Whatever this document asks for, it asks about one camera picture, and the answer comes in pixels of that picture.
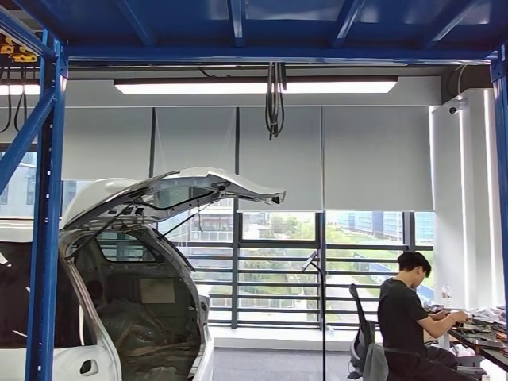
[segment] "open trunk lid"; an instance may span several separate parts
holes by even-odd
[[[104,187],[104,181],[88,187],[94,185]],[[94,191],[88,189],[87,194],[104,193]],[[224,198],[278,204],[285,196],[284,190],[262,187],[222,169],[196,167],[134,183],[80,213],[71,204],[63,229],[100,229],[112,218],[113,226],[151,225]]]

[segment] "black hair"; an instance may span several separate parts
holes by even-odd
[[[403,252],[397,261],[399,271],[412,271],[421,266],[425,271],[426,278],[428,278],[432,271],[432,266],[420,252]]]

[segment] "rear window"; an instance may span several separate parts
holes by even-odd
[[[26,348],[30,292],[29,243],[0,242],[0,348]],[[81,346],[79,303],[58,263],[55,348]]]
[[[125,233],[101,233],[97,243],[104,258],[110,262],[162,262],[137,238]]]

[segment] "blue steel rack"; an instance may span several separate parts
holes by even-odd
[[[69,60],[145,63],[491,64],[508,301],[507,0],[14,0],[0,29],[41,56],[42,95],[0,160],[0,193],[38,136],[26,380],[52,375]]]

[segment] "man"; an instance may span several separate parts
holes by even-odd
[[[433,337],[446,334],[467,315],[427,314],[414,291],[431,273],[431,265],[419,252],[404,252],[398,259],[399,273],[381,286],[377,317],[390,378],[414,381],[470,381],[457,372],[453,354],[423,344],[423,329]]]

